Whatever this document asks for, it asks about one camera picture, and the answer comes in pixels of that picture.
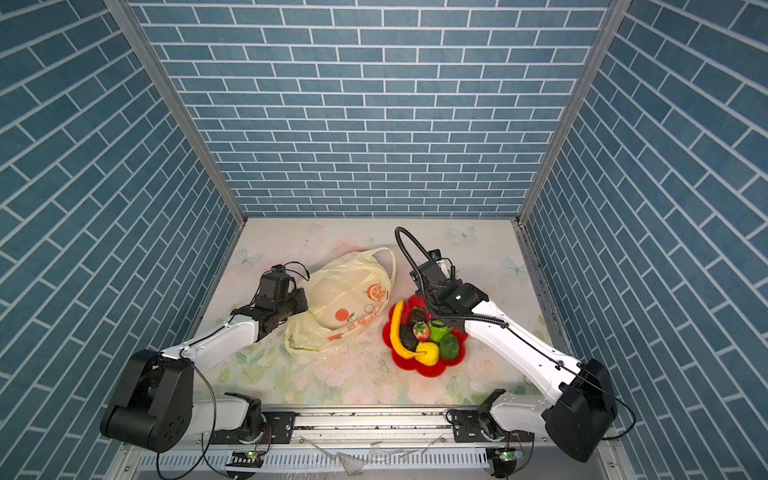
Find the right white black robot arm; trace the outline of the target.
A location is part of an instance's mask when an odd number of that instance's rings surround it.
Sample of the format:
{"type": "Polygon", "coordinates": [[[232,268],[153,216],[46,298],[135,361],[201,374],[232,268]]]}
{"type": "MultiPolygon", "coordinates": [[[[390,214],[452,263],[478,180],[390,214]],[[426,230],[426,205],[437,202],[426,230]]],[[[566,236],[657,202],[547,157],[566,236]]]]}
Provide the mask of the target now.
{"type": "Polygon", "coordinates": [[[596,359],[584,363],[540,340],[506,315],[476,286],[456,277],[447,259],[429,260],[410,272],[427,312],[458,326],[519,370],[543,394],[530,414],[512,395],[493,395],[487,414],[505,430],[541,432],[565,454],[585,462],[608,434],[619,408],[631,408],[614,393],[608,369],[596,359]]]}

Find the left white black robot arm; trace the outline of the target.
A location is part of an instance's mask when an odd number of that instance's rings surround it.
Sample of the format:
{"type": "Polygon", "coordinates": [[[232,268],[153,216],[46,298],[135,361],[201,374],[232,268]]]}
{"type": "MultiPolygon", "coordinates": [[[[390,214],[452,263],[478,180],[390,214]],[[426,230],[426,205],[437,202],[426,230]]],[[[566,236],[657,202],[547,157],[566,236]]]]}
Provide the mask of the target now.
{"type": "Polygon", "coordinates": [[[261,276],[252,300],[234,309],[223,324],[161,351],[133,354],[101,419],[101,434],[156,453],[198,434],[221,432],[241,443],[260,440],[266,424],[260,400],[228,393],[221,400],[196,401],[194,382],[289,317],[307,311],[296,275],[275,265],[261,276]]]}

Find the dark brown fake fruit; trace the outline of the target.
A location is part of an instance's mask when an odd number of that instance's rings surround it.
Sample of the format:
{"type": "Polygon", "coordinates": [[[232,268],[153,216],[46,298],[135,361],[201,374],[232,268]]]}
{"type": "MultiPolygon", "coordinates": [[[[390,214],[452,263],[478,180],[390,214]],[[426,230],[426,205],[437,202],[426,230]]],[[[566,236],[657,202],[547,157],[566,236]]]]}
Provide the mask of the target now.
{"type": "Polygon", "coordinates": [[[421,325],[428,324],[427,313],[423,308],[413,307],[409,311],[409,315],[406,320],[406,325],[409,328],[413,328],[419,324],[421,325]]]}

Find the dark fake avocado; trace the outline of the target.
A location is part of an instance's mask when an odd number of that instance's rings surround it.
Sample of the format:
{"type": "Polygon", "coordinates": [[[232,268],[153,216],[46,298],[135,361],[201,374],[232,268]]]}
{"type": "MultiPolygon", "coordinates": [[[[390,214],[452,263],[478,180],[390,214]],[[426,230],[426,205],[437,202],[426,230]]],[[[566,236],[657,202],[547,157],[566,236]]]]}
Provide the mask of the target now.
{"type": "Polygon", "coordinates": [[[399,328],[400,342],[405,350],[415,352],[419,344],[419,340],[416,338],[413,329],[408,325],[400,325],[399,328]]]}

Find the yellow fake banana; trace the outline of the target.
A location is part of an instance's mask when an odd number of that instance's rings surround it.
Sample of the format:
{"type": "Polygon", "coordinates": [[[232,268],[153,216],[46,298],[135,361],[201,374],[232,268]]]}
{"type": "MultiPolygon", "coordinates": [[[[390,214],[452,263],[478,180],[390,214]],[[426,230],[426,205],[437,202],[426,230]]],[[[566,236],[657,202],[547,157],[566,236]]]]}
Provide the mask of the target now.
{"type": "Polygon", "coordinates": [[[392,315],[390,319],[390,344],[398,356],[404,359],[414,359],[423,355],[423,352],[414,352],[406,349],[400,338],[400,326],[402,313],[405,308],[405,301],[398,301],[392,309],[392,315]]]}

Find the green spotted fake fruit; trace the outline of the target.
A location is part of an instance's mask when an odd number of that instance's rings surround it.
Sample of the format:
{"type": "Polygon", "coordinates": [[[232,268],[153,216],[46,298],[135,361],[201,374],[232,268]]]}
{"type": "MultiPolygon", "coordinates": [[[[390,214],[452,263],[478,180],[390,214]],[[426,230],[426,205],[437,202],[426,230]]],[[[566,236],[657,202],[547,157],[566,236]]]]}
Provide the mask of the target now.
{"type": "Polygon", "coordinates": [[[430,321],[429,330],[429,339],[434,343],[440,343],[445,336],[452,333],[452,328],[440,320],[430,321]]]}

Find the red fake strawberry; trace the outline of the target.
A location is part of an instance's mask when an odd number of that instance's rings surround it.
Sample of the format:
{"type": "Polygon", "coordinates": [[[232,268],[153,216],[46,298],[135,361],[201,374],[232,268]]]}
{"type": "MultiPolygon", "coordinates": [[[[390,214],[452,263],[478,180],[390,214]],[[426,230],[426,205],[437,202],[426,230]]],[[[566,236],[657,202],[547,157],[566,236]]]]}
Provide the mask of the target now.
{"type": "Polygon", "coordinates": [[[427,342],[431,339],[431,330],[427,322],[416,322],[412,327],[412,332],[419,342],[427,342]]]}

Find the yellow plastic fruit-print bag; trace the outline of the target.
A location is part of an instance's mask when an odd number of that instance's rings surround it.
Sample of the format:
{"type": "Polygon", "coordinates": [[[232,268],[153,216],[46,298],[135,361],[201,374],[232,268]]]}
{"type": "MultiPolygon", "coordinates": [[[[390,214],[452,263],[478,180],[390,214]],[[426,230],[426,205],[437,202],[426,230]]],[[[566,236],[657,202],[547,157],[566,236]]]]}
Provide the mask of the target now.
{"type": "Polygon", "coordinates": [[[311,274],[302,285],[308,310],[287,322],[287,350],[320,352],[354,339],[387,306],[395,273],[394,252],[380,247],[345,254],[311,274]]]}

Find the yellow fake lemon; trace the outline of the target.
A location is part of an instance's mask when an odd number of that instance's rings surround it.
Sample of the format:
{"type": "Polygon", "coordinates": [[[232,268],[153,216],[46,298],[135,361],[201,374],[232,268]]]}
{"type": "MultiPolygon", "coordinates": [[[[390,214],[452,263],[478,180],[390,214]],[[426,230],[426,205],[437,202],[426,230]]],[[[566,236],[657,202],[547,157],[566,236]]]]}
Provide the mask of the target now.
{"type": "Polygon", "coordinates": [[[434,366],[440,360],[439,346],[431,341],[419,342],[415,351],[415,360],[426,366],[434,366]]]}

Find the red flower-shaped plate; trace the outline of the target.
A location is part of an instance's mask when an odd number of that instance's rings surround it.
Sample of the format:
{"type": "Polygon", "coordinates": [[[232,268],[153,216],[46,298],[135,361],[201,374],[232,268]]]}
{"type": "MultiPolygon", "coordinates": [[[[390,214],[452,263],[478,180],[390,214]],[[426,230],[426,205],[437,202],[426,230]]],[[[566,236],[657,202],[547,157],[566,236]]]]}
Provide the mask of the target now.
{"type": "Polygon", "coordinates": [[[434,320],[420,296],[399,301],[388,318],[381,338],[398,368],[436,378],[464,360],[468,335],[434,320]]]}

